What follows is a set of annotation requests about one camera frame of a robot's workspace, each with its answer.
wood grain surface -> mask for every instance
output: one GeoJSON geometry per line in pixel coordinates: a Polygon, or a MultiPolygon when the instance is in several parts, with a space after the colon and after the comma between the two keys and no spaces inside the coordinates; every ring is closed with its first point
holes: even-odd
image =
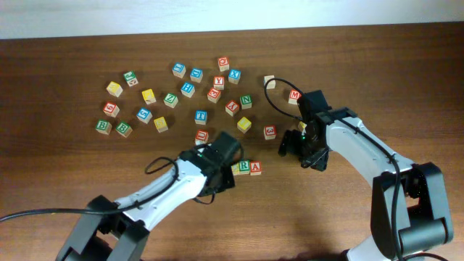
{"type": "MultiPolygon", "coordinates": [[[[262,77],[275,75],[304,91],[323,90],[331,106],[354,110],[400,154],[438,165],[455,239],[431,252],[464,257],[464,23],[13,40],[0,41],[0,54],[0,215],[130,194],[155,178],[143,174],[147,163],[176,157],[206,128],[211,138],[221,131],[237,137],[263,174],[237,177],[213,205],[182,204],[151,232],[145,260],[278,260],[356,246],[370,235],[371,189],[335,152],[323,173],[277,155],[283,132],[297,121],[265,100],[262,77]],[[226,83],[213,104],[206,95],[212,77],[226,75],[216,63],[224,55],[241,80],[226,83]],[[170,70],[175,62],[188,73],[204,70],[191,99],[180,90],[189,77],[170,70]],[[140,82],[132,88],[123,79],[128,70],[140,82]],[[105,90],[111,80],[123,85],[118,99],[105,90]],[[141,96],[147,88],[157,97],[149,106],[141,96]],[[162,102],[168,92],[179,97],[175,109],[162,102]],[[253,107],[229,116],[225,103],[245,94],[253,107]],[[102,112],[105,102],[121,108],[116,119],[102,112]],[[141,107],[164,116],[169,130],[137,120],[141,107]],[[197,109],[208,111],[205,127],[194,122],[197,109]],[[252,121],[246,134],[236,128],[243,116],[252,121]],[[98,119],[128,121],[133,133],[105,136],[94,129],[98,119]],[[264,125],[277,127],[277,139],[265,141],[264,125]]],[[[289,92],[278,83],[270,97],[296,114],[289,92]]],[[[54,260],[78,218],[0,224],[0,259],[54,260]]]]}

toy block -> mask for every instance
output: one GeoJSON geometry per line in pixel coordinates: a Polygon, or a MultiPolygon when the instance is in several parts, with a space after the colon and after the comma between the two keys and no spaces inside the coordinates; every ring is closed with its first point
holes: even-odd
{"type": "Polygon", "coordinates": [[[274,125],[264,126],[264,138],[275,139],[277,136],[276,127],[274,125]]]}
{"type": "Polygon", "coordinates": [[[240,97],[241,109],[251,108],[252,102],[252,97],[250,95],[240,97]]]}
{"type": "Polygon", "coordinates": [[[186,71],[186,66],[178,62],[173,67],[173,74],[179,78],[182,78],[186,74],[186,71]]]}
{"type": "Polygon", "coordinates": [[[215,76],[213,87],[216,90],[223,90],[224,89],[224,76],[215,76]]]}
{"type": "Polygon", "coordinates": [[[107,122],[106,120],[99,120],[95,129],[100,133],[108,135],[111,131],[111,123],[107,122]]]}
{"type": "Polygon", "coordinates": [[[250,170],[249,174],[250,175],[261,175],[261,162],[250,162],[249,163],[250,170]]]}
{"type": "Polygon", "coordinates": [[[198,130],[195,135],[195,144],[200,145],[200,144],[206,144],[208,143],[208,138],[210,135],[208,134],[207,131],[205,130],[198,130]]]}
{"type": "Polygon", "coordinates": [[[229,70],[229,58],[221,57],[217,59],[217,65],[219,65],[219,71],[221,72],[229,70]]]}
{"type": "Polygon", "coordinates": [[[109,92],[109,94],[119,97],[119,95],[121,95],[121,93],[123,92],[123,87],[121,87],[121,85],[115,82],[111,82],[108,84],[107,91],[109,92]]]}
{"type": "Polygon", "coordinates": [[[229,73],[229,82],[239,84],[241,72],[239,70],[231,70],[229,73]]]}
{"type": "Polygon", "coordinates": [[[232,170],[232,175],[240,175],[240,167],[239,167],[239,163],[237,164],[234,164],[231,166],[231,170],[232,170]]]}
{"type": "Polygon", "coordinates": [[[125,122],[121,122],[117,127],[116,127],[116,131],[121,134],[122,136],[124,136],[125,138],[127,138],[129,136],[129,134],[132,133],[132,128],[129,126],[129,124],[125,123],[125,122]]]}
{"type": "Polygon", "coordinates": [[[239,162],[240,175],[249,174],[249,160],[239,162]]]}
{"type": "Polygon", "coordinates": [[[181,88],[181,93],[188,98],[191,98],[195,93],[195,86],[191,83],[184,83],[181,88]]]}
{"type": "Polygon", "coordinates": [[[167,123],[164,117],[154,119],[153,122],[159,133],[167,131],[167,123]]]}
{"type": "Polygon", "coordinates": [[[104,105],[103,112],[111,117],[116,117],[119,112],[119,107],[116,104],[112,104],[111,102],[107,102],[104,105]]]}
{"type": "Polygon", "coordinates": [[[290,104],[298,104],[298,98],[301,97],[302,95],[295,90],[290,91],[290,97],[289,97],[289,103],[290,104]]]}
{"type": "Polygon", "coordinates": [[[167,94],[165,97],[165,104],[171,108],[174,108],[178,102],[179,99],[177,99],[177,96],[174,94],[167,94]]]}
{"type": "Polygon", "coordinates": [[[142,96],[144,97],[144,101],[146,104],[152,104],[154,102],[157,102],[156,98],[154,98],[153,90],[151,89],[142,91],[142,96]]]}
{"type": "Polygon", "coordinates": [[[132,87],[138,83],[136,74],[134,71],[126,72],[124,74],[124,79],[128,83],[129,87],[132,87]]]}
{"type": "Polygon", "coordinates": [[[305,130],[305,128],[306,128],[306,125],[307,125],[307,124],[304,123],[304,122],[299,122],[299,123],[298,123],[298,130],[301,131],[301,132],[303,132],[303,131],[305,130]]]}
{"type": "Polygon", "coordinates": [[[230,101],[225,106],[225,112],[227,112],[230,116],[234,116],[237,112],[239,112],[240,106],[234,101],[230,101]]]}
{"type": "Polygon", "coordinates": [[[202,81],[203,71],[197,68],[192,69],[190,72],[190,80],[199,83],[202,81]]]}
{"type": "MultiPolygon", "coordinates": [[[[264,77],[264,84],[267,83],[268,80],[274,78],[274,75],[269,75],[269,76],[265,76],[264,77]]],[[[266,89],[270,89],[270,88],[275,88],[276,87],[276,81],[275,80],[272,80],[268,83],[268,86],[266,87],[266,89]]]]}
{"type": "Polygon", "coordinates": [[[220,91],[216,90],[215,88],[211,88],[207,96],[211,102],[217,103],[220,98],[220,91]]]}
{"type": "Polygon", "coordinates": [[[152,113],[145,108],[141,108],[137,113],[137,118],[141,122],[146,123],[146,124],[150,122],[152,117],[153,117],[152,113]]]}
{"type": "Polygon", "coordinates": [[[206,121],[208,119],[208,113],[205,111],[197,110],[195,112],[195,123],[206,125],[206,121]]]}
{"type": "Polygon", "coordinates": [[[252,127],[252,122],[246,119],[245,117],[241,118],[237,122],[237,128],[242,132],[246,133],[252,127]]]}

